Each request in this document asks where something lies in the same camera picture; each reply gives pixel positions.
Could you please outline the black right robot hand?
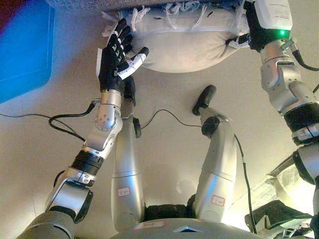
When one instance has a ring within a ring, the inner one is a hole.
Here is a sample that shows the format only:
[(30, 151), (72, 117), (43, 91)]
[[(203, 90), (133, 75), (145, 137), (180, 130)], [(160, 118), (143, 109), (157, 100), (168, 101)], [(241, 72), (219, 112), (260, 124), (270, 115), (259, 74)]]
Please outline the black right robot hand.
[(287, 0), (243, 0), (235, 12), (241, 32), (226, 41), (232, 48), (250, 47), (260, 52), (267, 44), (286, 42), (290, 37), (293, 20)]

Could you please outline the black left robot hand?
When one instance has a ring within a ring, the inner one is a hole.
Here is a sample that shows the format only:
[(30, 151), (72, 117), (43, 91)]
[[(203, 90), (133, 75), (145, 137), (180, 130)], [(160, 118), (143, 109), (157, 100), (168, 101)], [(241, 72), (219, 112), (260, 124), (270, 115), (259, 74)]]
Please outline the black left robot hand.
[(132, 58), (126, 57), (132, 49), (132, 40), (131, 28), (126, 19), (122, 18), (112, 31), (106, 47), (98, 50), (97, 77), (101, 92), (116, 90), (122, 93), (123, 81), (135, 73), (146, 60), (149, 54), (147, 47), (143, 47)]

